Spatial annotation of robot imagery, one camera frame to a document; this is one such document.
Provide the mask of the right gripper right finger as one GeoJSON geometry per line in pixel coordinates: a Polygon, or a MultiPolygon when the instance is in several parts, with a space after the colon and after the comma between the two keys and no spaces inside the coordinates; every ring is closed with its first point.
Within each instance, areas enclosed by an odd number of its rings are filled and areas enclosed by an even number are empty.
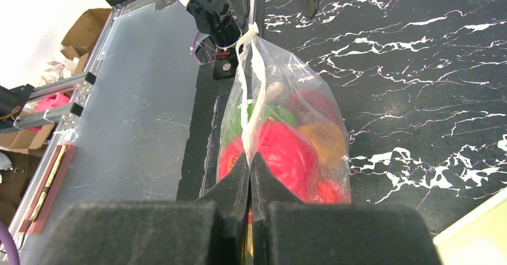
{"type": "Polygon", "coordinates": [[[404,206],[304,203],[251,164],[254,264],[440,264],[422,217],[404,206]]]}

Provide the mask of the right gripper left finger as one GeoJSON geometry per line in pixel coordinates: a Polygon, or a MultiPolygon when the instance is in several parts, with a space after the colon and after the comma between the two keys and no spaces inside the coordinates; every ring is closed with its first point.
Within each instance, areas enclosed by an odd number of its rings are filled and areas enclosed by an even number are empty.
{"type": "Polygon", "coordinates": [[[246,264],[249,168],[195,201],[87,202],[60,219],[41,264],[246,264]]]}

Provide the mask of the red fake apple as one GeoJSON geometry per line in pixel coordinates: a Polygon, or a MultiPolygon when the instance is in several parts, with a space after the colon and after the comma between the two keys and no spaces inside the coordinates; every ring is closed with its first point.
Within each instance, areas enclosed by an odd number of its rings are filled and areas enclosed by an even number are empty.
{"type": "Polygon", "coordinates": [[[311,202],[311,179],[320,171],[314,146],[294,126],[267,120],[248,131],[249,163],[256,154],[264,159],[268,171],[303,202],[311,202]]]}

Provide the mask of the clear zip top bag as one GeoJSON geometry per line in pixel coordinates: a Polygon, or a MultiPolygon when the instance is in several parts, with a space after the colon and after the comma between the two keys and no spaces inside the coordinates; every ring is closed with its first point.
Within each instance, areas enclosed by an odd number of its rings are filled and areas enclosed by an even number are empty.
{"type": "Polygon", "coordinates": [[[349,139],[329,85],[251,24],[235,47],[239,65],[220,128],[216,180],[259,154],[307,203],[350,203],[349,139]]]}

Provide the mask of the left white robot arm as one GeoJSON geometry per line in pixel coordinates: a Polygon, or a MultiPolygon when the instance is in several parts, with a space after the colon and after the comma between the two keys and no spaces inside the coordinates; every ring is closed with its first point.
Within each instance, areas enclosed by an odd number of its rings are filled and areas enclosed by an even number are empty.
{"type": "Polygon", "coordinates": [[[187,11],[194,17],[197,29],[213,44],[214,60],[199,67],[198,81],[233,78],[243,50],[239,39],[248,26],[265,31],[266,0],[190,0],[187,11]]]}

